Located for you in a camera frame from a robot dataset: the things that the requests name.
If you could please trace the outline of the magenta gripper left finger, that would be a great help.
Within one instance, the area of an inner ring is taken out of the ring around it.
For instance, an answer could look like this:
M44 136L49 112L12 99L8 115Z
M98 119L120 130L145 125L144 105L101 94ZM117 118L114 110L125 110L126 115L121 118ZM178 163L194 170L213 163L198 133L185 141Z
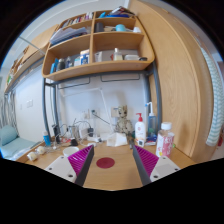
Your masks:
M94 146L90 145L68 157L77 176L75 180L76 185L82 186L84 184L93 156Z

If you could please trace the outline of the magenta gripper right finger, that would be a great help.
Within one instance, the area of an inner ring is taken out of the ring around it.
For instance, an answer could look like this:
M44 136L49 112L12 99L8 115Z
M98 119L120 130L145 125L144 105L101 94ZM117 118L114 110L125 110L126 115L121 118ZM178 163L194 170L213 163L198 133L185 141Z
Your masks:
M137 145L133 146L133 157L139 172L142 185L151 183L150 175L158 162L158 157Z

